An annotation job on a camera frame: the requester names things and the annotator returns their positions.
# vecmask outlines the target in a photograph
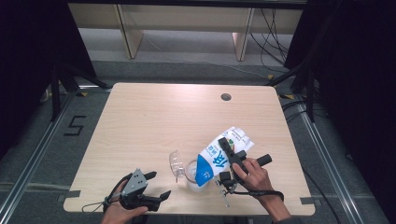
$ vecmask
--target white desk leg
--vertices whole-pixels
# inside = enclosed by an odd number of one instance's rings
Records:
[[[245,51],[248,43],[250,25],[253,21],[254,8],[247,8],[246,31],[244,33],[233,33],[233,44],[235,45],[236,60],[244,61]]]
[[[116,14],[118,15],[120,31],[123,43],[126,49],[128,59],[136,56],[140,41],[143,37],[143,31],[134,29],[134,22],[128,20],[128,10],[123,5],[114,5]]]

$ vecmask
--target wooden table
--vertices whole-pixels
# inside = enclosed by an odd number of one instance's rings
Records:
[[[232,99],[222,100],[223,93]],[[274,188],[285,194],[290,212],[313,215],[315,206],[300,201],[311,195],[275,89],[191,84],[116,84],[70,189],[81,193],[66,199],[64,209],[79,212],[85,204],[101,202],[123,176],[140,168],[143,173],[158,172],[148,181],[146,195],[159,197],[172,190],[156,214],[265,215],[252,197],[228,195],[231,207],[226,207],[213,181],[204,192],[193,192],[186,179],[176,183],[171,172],[172,151],[178,149],[184,162],[196,159],[233,126],[255,143],[248,157],[270,154],[273,158],[265,168]]]

